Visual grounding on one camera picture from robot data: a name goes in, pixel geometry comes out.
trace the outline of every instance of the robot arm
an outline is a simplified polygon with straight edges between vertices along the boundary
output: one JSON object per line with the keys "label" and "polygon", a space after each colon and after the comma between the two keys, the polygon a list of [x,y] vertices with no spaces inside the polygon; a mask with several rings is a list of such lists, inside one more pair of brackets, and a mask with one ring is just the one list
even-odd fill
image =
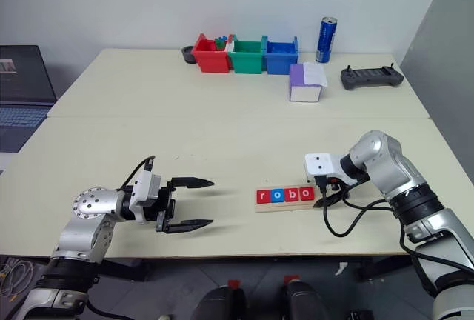
{"label": "robot arm", "polygon": [[[371,180],[409,240],[420,244],[411,255],[424,289],[435,296],[433,318],[474,319],[474,239],[402,155],[397,140],[370,131],[345,156],[306,155],[305,167],[308,179],[314,178],[324,195],[328,184],[337,182],[345,188]],[[440,263],[440,259],[464,269]]]}
{"label": "robot arm", "polygon": [[[171,224],[176,187],[201,188],[211,181],[194,177],[173,178],[160,188],[161,177],[151,173],[154,156],[148,157],[117,190],[94,187],[74,199],[71,219],[63,229],[44,275],[19,310],[16,320],[36,317],[74,319],[87,303],[87,291],[97,282],[97,269],[112,242],[117,222],[156,221],[156,231],[183,233],[213,220],[185,220]],[[127,185],[144,165],[132,185]]]}

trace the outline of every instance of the table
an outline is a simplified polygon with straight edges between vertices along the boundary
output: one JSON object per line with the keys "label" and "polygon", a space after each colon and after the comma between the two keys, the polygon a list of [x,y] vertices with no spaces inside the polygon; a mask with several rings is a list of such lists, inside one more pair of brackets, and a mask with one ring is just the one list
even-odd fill
{"label": "table", "polygon": [[[118,224],[107,257],[211,257],[397,254],[398,222],[373,212],[344,239],[330,235],[321,210],[255,213],[258,187],[305,183],[303,156],[346,153],[368,130],[396,137],[446,207],[474,233],[473,185],[429,118],[233,116],[48,118],[0,176],[0,253],[48,256],[73,199],[94,186],[118,187],[145,156],[154,173],[210,179],[215,187],[178,190],[176,221],[214,219],[192,233]],[[379,194],[366,184],[353,201]],[[355,216],[343,205],[330,220],[342,230]]]}
{"label": "table", "polygon": [[6,169],[15,156],[16,153],[0,152],[0,170]]}
{"label": "table", "polygon": [[[314,61],[302,53],[299,61]],[[340,82],[348,64],[373,68],[390,54],[334,53],[324,66],[329,87],[318,104],[288,102],[288,76],[202,73],[179,50],[103,50],[59,99],[48,116],[428,117],[405,80],[396,89],[347,91]]]}

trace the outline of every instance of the laptop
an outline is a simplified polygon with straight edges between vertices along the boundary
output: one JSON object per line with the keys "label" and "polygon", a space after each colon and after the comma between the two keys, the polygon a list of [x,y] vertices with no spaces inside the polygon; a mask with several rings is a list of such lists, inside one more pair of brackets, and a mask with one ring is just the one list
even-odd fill
{"label": "laptop", "polygon": [[35,45],[0,45],[0,152],[17,153],[57,98]]}

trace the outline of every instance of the plastic bin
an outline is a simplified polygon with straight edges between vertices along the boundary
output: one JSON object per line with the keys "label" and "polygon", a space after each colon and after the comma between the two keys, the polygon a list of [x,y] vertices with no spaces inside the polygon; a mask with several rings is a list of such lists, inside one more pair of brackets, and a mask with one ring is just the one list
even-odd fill
{"label": "plastic bin", "polygon": [[224,47],[217,47],[214,40],[209,40],[203,33],[191,50],[201,72],[228,73],[231,65]]}
{"label": "plastic bin", "polygon": [[263,67],[262,41],[239,41],[233,37],[234,48],[229,52],[236,73],[261,73]]}
{"label": "plastic bin", "polygon": [[268,74],[290,74],[290,65],[298,62],[298,39],[293,42],[271,42],[262,37],[264,60]]}

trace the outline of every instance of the small white paper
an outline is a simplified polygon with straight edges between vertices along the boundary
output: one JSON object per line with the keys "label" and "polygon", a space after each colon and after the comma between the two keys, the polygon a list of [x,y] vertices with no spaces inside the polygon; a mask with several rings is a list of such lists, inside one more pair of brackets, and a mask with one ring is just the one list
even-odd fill
{"label": "small white paper", "polygon": [[342,271],[344,270],[345,267],[347,267],[348,263],[347,262],[339,262],[339,269],[336,273],[334,273],[334,276],[339,276],[342,274]]}
{"label": "small white paper", "polygon": [[321,85],[327,87],[326,73],[322,64],[305,62],[303,63],[303,74],[305,85]]}
{"label": "small white paper", "polygon": [[225,44],[224,52],[234,52],[234,41]]}

